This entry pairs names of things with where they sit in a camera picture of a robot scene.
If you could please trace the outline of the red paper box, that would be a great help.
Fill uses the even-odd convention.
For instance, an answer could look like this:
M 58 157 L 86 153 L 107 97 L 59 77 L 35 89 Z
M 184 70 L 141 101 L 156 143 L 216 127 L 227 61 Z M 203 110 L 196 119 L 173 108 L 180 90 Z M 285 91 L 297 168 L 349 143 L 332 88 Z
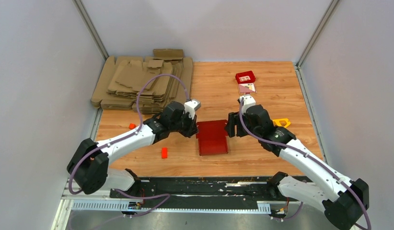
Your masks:
M 228 153 L 227 120 L 197 122 L 198 151 L 200 156 L 222 155 Z

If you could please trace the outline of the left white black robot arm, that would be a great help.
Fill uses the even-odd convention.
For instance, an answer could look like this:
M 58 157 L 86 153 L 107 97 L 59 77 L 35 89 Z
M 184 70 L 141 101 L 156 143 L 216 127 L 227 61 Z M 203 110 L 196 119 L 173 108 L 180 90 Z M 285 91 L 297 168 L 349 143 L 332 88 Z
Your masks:
M 185 103 L 171 102 L 161 113 L 141 122 L 136 129 L 116 137 L 95 142 L 83 140 L 67 165 L 72 183 L 80 187 L 78 193 L 93 194 L 100 189 L 119 189 L 129 198 L 140 194 L 140 184 L 129 170 L 115 170 L 110 165 L 121 157 L 146 146 L 151 146 L 177 132 L 190 138 L 198 132 L 196 111 L 201 107 L 198 100 Z

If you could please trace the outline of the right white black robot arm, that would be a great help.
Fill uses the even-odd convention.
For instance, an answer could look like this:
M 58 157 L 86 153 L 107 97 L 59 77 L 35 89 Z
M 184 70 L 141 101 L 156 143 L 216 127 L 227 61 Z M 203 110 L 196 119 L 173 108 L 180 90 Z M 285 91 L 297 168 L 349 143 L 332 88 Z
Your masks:
M 257 139 L 263 149 L 291 163 L 312 181 L 312 184 L 304 183 L 278 172 L 267 187 L 270 198 L 280 200 L 285 196 L 306 203 L 323 212 L 340 230 L 349 230 L 353 226 L 361 229 L 357 223 L 361 217 L 366 220 L 364 229 L 372 229 L 367 213 L 369 185 L 361 178 L 353 180 L 339 173 L 316 157 L 292 132 L 274 125 L 261 105 L 229 113 L 225 130 L 229 137 Z

